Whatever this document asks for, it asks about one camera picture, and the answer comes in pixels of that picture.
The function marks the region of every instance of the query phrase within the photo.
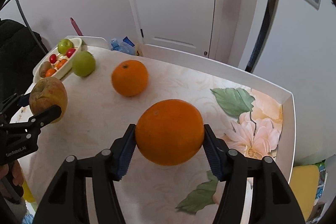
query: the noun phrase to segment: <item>green leaf print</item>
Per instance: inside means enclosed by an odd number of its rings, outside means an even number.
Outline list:
[[[187,195],[178,205],[179,211],[195,214],[202,210],[205,206],[215,204],[212,196],[216,192],[218,179],[212,174],[211,170],[207,171],[208,179],[210,181],[199,184],[195,190]]]
[[[211,91],[220,107],[231,116],[239,117],[244,112],[252,111],[252,102],[255,99],[242,88],[213,89]]]

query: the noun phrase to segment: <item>yellow object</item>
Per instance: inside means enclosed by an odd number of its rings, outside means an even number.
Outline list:
[[[289,186],[299,203],[305,221],[307,221],[314,206],[318,184],[319,168],[316,165],[293,168]]]
[[[27,182],[24,180],[22,184],[23,188],[23,199],[29,203],[35,202],[35,198],[33,197],[33,194],[31,193]]]

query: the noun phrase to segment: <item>black jacket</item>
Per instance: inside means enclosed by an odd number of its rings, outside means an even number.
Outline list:
[[[40,34],[34,34],[41,42]],[[33,68],[43,57],[27,27],[14,20],[0,20],[0,102],[27,90],[33,81]]]

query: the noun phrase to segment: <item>floral tablecloth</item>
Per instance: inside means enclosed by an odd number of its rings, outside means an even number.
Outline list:
[[[72,73],[63,79],[68,93],[63,119],[44,127],[38,140],[39,150],[20,159],[37,202],[68,155],[81,159],[109,148],[130,123],[137,123],[147,108],[165,99],[176,98],[193,104],[217,137],[246,156],[261,158],[270,152],[275,156],[282,108],[269,96],[203,72],[149,58],[98,47],[88,47],[88,51],[97,60],[95,72],[84,79]],[[149,72],[146,90],[131,98],[117,94],[110,83],[113,69],[127,59],[140,60]],[[226,88],[231,88],[226,90],[229,95],[217,90]],[[216,97],[220,102],[221,97],[227,99],[225,96],[230,94],[237,96],[233,100],[242,100],[242,107],[233,113],[236,116],[228,115],[216,101]],[[230,106],[223,107],[230,113]],[[30,116],[26,107],[19,110],[12,122],[24,122]],[[136,149],[128,173],[115,183],[126,223],[212,223],[224,183],[219,183],[209,170],[203,148],[191,160],[177,166],[156,165]],[[197,189],[200,184],[206,185],[202,198]],[[97,220],[91,185],[88,179],[89,215],[94,224]],[[252,189],[247,182],[241,223],[248,223],[251,198]]]

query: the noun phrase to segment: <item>person's hand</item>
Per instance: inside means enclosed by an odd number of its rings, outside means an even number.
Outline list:
[[[8,174],[8,165],[6,164],[4,166],[0,166],[0,179],[2,179],[7,174]],[[13,175],[13,184],[22,186],[24,178],[20,164],[17,160],[14,161],[14,165],[12,168],[12,175]]]
[[[2,179],[8,173],[8,165],[0,166],[0,179]]]

